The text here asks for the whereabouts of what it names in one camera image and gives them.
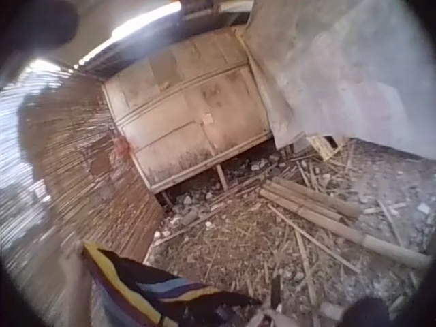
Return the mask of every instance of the woven bamboo wall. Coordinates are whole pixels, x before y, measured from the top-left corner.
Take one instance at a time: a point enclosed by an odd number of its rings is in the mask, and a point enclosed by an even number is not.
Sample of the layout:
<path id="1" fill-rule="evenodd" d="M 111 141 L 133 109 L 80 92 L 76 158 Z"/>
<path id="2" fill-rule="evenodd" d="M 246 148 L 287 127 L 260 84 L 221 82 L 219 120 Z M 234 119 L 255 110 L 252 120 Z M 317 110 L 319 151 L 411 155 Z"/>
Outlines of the woven bamboo wall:
<path id="1" fill-rule="evenodd" d="M 163 216 L 130 158 L 115 151 L 116 137 L 94 80 L 27 72 L 0 93 L 2 264 L 55 326 L 61 243 L 93 240 L 141 262 Z"/>

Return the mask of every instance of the dirt floor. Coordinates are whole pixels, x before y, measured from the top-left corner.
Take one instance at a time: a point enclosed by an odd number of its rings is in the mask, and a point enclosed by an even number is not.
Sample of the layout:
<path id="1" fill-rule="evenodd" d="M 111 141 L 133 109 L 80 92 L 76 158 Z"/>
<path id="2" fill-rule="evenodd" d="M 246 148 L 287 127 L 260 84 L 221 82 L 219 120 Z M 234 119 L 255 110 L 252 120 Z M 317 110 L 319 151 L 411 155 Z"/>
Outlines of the dirt floor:
<path id="1" fill-rule="evenodd" d="M 286 159 L 267 142 L 223 164 L 229 188 L 237 189 L 234 194 L 223 196 L 228 192 L 222 191 L 212 170 L 168 190 L 174 207 L 167 207 L 168 218 L 155 235 L 147 262 L 263 301 L 270 294 L 272 276 L 281 273 L 283 311 L 301 326 L 310 326 L 317 308 L 309 301 L 295 231 L 270 210 L 268 205 L 273 205 L 360 269 L 360 274 L 355 273 L 304 239 L 318 304 L 346 307 L 363 296 L 379 296 L 394 315 L 414 290 L 411 269 L 369 253 L 257 193 L 263 181 L 273 176 L 303 184 L 297 163 L 308 176 L 310 170 L 314 172 L 320 191 L 365 209 L 351 227 L 396 244 L 391 225 L 380 210 L 381 201 L 390 208 L 405 246 L 414 251 L 426 249 L 435 228 L 436 162 L 359 140 L 350 141 L 327 163 L 314 151 Z M 162 243 L 163 238 L 201 218 L 204 221 L 195 227 Z M 414 276 L 419 280 L 420 272 L 414 271 Z M 323 326 L 333 325 L 327 318 L 321 321 Z"/>

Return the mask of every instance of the striped cloth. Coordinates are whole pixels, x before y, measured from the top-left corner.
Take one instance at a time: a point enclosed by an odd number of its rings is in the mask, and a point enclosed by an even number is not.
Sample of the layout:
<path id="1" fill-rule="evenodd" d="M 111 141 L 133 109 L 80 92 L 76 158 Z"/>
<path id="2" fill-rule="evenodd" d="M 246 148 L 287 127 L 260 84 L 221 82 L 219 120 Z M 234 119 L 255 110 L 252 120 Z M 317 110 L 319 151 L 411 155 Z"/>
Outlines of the striped cloth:
<path id="1" fill-rule="evenodd" d="M 84 245 L 84 260 L 114 327 L 220 326 L 232 319 L 232 307 L 260 304 L 246 295 L 121 258 L 91 243 Z"/>

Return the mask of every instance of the tarp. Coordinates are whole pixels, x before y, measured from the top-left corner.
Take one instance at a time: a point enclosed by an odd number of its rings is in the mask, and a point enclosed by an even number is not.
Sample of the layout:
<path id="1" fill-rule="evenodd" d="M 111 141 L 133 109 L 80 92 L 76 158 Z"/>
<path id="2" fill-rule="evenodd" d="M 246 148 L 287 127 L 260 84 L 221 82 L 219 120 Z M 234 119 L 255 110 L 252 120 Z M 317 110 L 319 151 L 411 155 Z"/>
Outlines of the tarp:
<path id="1" fill-rule="evenodd" d="M 292 111 L 270 118 L 276 144 L 295 119 L 306 134 L 436 159 L 434 52 L 402 1 L 257 0 L 243 39 Z"/>

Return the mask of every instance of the yellow stripe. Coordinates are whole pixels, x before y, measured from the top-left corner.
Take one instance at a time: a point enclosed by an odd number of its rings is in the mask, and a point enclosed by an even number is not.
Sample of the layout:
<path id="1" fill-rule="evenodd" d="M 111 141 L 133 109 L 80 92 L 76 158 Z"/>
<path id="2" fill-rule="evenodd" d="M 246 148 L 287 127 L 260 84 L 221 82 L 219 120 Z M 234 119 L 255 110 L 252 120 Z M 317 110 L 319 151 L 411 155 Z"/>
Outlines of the yellow stripe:
<path id="1" fill-rule="evenodd" d="M 166 303 L 179 302 L 179 301 L 190 301 L 190 300 L 197 298 L 201 295 L 209 295 L 209 294 L 214 294 L 214 293 L 219 293 L 219 292 L 220 292 L 220 290 L 217 290 L 216 288 L 209 286 L 209 287 L 202 288 L 201 290 L 193 290 L 193 291 L 186 292 L 186 293 L 180 295 L 178 298 L 163 298 L 163 299 L 161 299 L 161 301 L 166 302 Z"/>
<path id="2" fill-rule="evenodd" d="M 119 279 L 113 263 L 104 254 L 102 254 L 95 245 L 85 243 L 84 246 L 87 248 L 88 252 L 91 254 L 91 257 L 94 259 L 97 265 L 101 268 L 105 277 L 109 280 L 112 286 L 114 286 L 121 293 L 123 298 L 127 300 L 132 306 L 145 314 L 147 317 L 149 317 L 152 322 L 158 324 L 161 318 L 161 314 L 156 311 L 141 295 L 131 291 Z M 176 327 L 178 326 L 178 324 L 166 317 L 164 320 L 164 326 Z"/>

